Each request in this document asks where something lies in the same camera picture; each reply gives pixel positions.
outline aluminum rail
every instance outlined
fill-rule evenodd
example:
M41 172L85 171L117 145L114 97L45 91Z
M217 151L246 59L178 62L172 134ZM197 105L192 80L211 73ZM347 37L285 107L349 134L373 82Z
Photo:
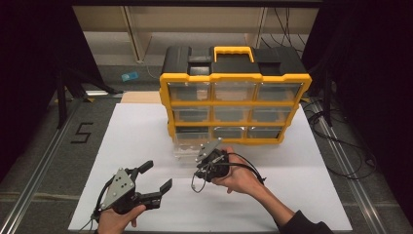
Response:
M317 113L322 111L322 107L319 103L315 103L313 110ZM319 123L325 135L330 137L337 137L337 135L334 133L333 128L330 128L323 118L319 118ZM341 170L347 175L353 172L355 169L350 163L349 158L347 157L347 154L344 148L342 147L341 143L332 140L329 140L328 142L330 144L331 149L333 150L334 156L336 157ZM364 186L361 184L361 181L347 179L347 182L350 185L353 195L356 198L358 206L360 207L361 212L364 215L364 218L367 222L367 225L370 228L371 233L389 233L385 224L383 223L382 219L377 213L376 208L374 207L370 197L364 189Z
M16 201L13 209L10 211L6 217L6 221L0 231L2 234L12 234L15 233L19 227L21 220L24 217L25 212L27 211L30 202L39 188L46 172L48 171L49 166L51 165L56 152L61 145L62 139L67 132L67 127L82 103L82 98L73 99L70 114L65 121L65 123L58 129L52 138L51 143L43 154L42 159L36 167L33 175L31 176L29 182L24 187L23 191L20 193L18 200Z

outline person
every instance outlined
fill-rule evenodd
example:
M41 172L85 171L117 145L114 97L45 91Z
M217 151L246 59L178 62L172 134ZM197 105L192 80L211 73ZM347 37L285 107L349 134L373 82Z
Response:
M246 161L234 154L232 147L224 148L229 154L230 163L246 164ZM331 234L333 233L324 222L312 223L301 211L294 212L248 169L231 166L229 173L220 178L213 178L212 183L227 187L227 193L233 191L251 196L257 200L271 215L282 234ZM113 210L101 213L99 226L95 233L122 233L129 222L136 227L136 218L145 211L144 206L135 207L127 214L116 214Z

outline plastic drawer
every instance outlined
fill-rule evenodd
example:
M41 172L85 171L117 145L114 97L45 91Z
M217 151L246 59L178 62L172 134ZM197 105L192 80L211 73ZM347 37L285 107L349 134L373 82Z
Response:
M209 139L208 127L176 127L173 154L177 158L196 156Z
M255 106L252 109L252 122L283 123L291 112L290 106L263 107Z
M249 106L214 106L213 120L216 122L245 122L248 119Z
M209 120L209 106L175 106L172 108L175 122L205 122Z
M169 82L170 100L209 100L209 82Z
M252 100L255 83L252 82L216 82L215 100Z
M214 127L213 138L243 138L245 127Z
M278 138L282 127L249 127L246 133L248 138Z
M295 100L301 86L301 83L261 83L258 88L257 100Z

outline white paper sheet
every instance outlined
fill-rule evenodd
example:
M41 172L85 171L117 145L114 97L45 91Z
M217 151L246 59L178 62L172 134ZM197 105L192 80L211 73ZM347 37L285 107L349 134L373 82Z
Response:
M167 122L166 110L160 104L116 106L69 230L77 231L88 222L101 188L119 168L139 167L148 160L154 161L154 167L137 177L136 191L159 191L169 178L173 179L173 186L164 195L160 209L138 218L137 230L277 230L265 209L244 194L228 195L226 188L211 183L201 193L195 193L191 189L195 160L172 156ZM301 210L313 222L324 221L332 230L352 230L302 108L297 110L282 144L233 147L267 178L266 186L294 211ZM129 226L127 230L136 229Z

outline hand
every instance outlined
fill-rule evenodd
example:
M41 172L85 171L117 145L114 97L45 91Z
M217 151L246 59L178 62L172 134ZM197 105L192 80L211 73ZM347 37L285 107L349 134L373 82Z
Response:
M227 151L230 163L247 165L243 158L233 154L234 149L232 147L223 148L223 150ZM212 183L227 187L227 193L236 191L251 196L254 192L260 190L259 188L263 187L253 172L246 168L237 166L231 166L229 173L225 177L213 178Z
M136 227L136 218L145 210L144 205L137 206L126 214L117 214L113 209L106 210L100 214L97 232L99 234L121 234L129 222L132 227Z

